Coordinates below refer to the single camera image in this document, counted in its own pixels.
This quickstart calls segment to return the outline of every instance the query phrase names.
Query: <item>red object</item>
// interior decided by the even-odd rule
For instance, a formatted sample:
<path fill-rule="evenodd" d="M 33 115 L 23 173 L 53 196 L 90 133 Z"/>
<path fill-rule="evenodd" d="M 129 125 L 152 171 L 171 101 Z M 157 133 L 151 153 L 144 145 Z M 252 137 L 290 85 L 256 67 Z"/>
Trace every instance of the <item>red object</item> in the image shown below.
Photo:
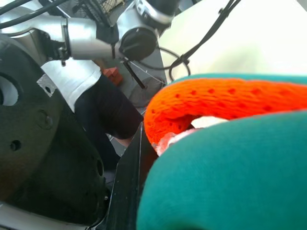
<path fill-rule="evenodd" d="M 109 68 L 104 69 L 103 74 L 110 79 L 111 82 L 113 82 L 115 85 L 119 85 L 121 81 L 123 80 L 122 75 L 119 73 L 118 68 Z"/>
<path fill-rule="evenodd" d="M 201 116 L 228 120 L 307 109 L 307 86 L 241 79 L 192 79 L 171 84 L 151 100 L 144 117 L 147 137 L 158 144 L 185 131 Z"/>

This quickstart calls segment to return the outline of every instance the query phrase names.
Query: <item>metal rod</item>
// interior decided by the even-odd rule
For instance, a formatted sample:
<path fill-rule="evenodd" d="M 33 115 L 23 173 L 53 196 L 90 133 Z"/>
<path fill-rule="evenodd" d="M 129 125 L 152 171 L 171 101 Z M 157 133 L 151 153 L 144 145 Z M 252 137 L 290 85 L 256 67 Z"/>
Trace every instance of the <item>metal rod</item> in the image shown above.
<path fill-rule="evenodd" d="M 128 61 L 123 61 L 124 66 L 129 71 L 129 73 L 132 75 L 132 77 L 136 80 L 137 84 L 142 88 L 146 89 L 146 86 L 143 84 L 143 82 L 136 76 L 135 72 L 131 68 L 131 66 L 128 64 Z"/>

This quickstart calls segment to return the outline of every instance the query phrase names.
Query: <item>green fabric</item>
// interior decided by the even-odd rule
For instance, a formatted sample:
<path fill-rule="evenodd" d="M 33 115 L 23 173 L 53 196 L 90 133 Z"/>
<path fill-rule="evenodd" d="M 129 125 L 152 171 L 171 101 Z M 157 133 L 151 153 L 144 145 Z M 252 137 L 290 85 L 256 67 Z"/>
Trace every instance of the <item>green fabric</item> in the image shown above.
<path fill-rule="evenodd" d="M 198 131 L 153 165 L 138 230 L 307 230 L 307 112 Z"/>
<path fill-rule="evenodd" d="M 307 85 L 306 76 L 291 76 L 291 75 L 265 75 L 265 74 L 234 74 L 234 73 L 209 73 L 209 74 L 196 74 L 180 78 L 172 82 L 172 84 L 199 78 L 212 78 L 212 79 L 244 79 L 244 80 L 264 80 L 274 82 L 289 82 L 295 84 Z"/>

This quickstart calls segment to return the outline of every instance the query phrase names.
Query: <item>black pants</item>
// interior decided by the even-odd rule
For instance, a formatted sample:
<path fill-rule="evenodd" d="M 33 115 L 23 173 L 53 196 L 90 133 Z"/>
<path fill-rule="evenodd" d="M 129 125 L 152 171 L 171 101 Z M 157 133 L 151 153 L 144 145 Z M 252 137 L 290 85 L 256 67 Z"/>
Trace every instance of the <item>black pants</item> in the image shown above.
<path fill-rule="evenodd" d="M 85 91 L 75 104 L 75 114 L 97 148 L 105 171 L 115 170 L 120 157 L 106 134 L 132 137 L 143 120 L 127 97 L 105 76 Z"/>

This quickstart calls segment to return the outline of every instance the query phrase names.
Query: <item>cable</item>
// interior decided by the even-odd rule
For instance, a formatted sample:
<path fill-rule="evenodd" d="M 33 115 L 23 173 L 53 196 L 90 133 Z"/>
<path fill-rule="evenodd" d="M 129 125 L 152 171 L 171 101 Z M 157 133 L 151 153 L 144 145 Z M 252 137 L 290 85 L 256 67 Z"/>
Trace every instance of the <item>cable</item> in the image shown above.
<path fill-rule="evenodd" d="M 30 14 L 26 14 L 24 16 L 21 16 L 19 18 L 16 18 L 16 19 L 13 19 L 11 21 L 8 21 L 8 22 L 5 22 L 5 23 L 0 23 L 0 29 L 4 29 L 4 28 L 7 28 L 7 27 L 10 27 L 10 26 L 14 26 L 14 25 L 17 25 L 17 24 L 20 24 L 20 23 L 23 23 L 25 21 L 28 21 L 30 19 L 33 19 L 45 12 L 47 12 L 48 10 L 66 2 L 66 1 L 69 1 L 69 0 L 56 0 L 54 1 L 53 3 L 47 5 L 47 6 L 44 6 L 42 8 L 40 8 L 39 10 L 37 11 L 34 11 L 33 13 L 30 13 Z"/>
<path fill-rule="evenodd" d="M 189 51 L 187 51 L 185 54 L 181 55 L 180 57 L 173 53 L 170 50 L 167 50 L 165 52 L 176 56 L 177 59 L 172 63 L 172 65 L 167 66 L 167 67 L 162 67 L 162 68 L 157 68 L 157 67 L 152 67 L 150 65 L 147 65 L 143 62 L 139 62 L 141 65 L 150 68 L 150 69 L 154 69 L 154 70 L 169 70 L 169 77 L 171 79 L 171 81 L 174 80 L 173 76 L 172 76 L 172 70 L 173 68 L 179 66 L 180 64 L 184 63 L 187 67 L 188 67 L 188 58 L 191 57 L 205 42 L 207 42 L 214 34 L 215 32 L 220 28 L 220 26 L 223 24 L 223 22 L 225 21 L 225 19 L 228 17 L 228 15 L 230 14 L 230 12 L 239 4 L 241 0 L 230 0 L 227 5 L 225 6 L 225 8 L 222 8 L 219 11 L 219 17 L 216 19 L 216 21 L 214 22 L 214 24 L 211 26 L 211 28 L 209 29 L 209 31 L 206 33 L 206 35 L 202 38 L 202 40 L 196 44 L 193 48 L 191 48 Z"/>
<path fill-rule="evenodd" d="M 13 2 L 10 2 L 9 4 L 6 4 L 5 6 L 3 6 L 1 9 L 0 9 L 0 15 L 3 15 L 4 13 L 18 7 L 18 6 L 21 6 L 21 5 L 24 5 L 25 3 L 29 2 L 31 0 L 16 0 L 16 1 L 13 1 Z"/>

